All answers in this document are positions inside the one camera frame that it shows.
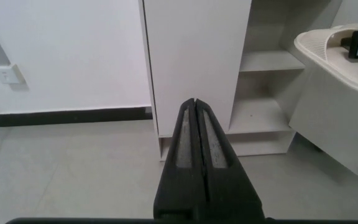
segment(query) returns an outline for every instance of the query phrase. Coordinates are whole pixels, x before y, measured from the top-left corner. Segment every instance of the open shelf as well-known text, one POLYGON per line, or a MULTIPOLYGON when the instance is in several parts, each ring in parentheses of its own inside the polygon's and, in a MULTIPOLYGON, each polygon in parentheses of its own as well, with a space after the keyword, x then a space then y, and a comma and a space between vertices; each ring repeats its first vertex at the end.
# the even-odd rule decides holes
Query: open shelf
POLYGON ((278 103, 268 93, 268 74, 240 75, 227 134, 291 131, 278 103))
POLYGON ((286 153, 294 131, 271 133, 230 134, 227 138, 237 156, 286 153))
POLYGON ((286 50, 261 50, 245 53, 240 72, 304 69, 305 66, 286 50))

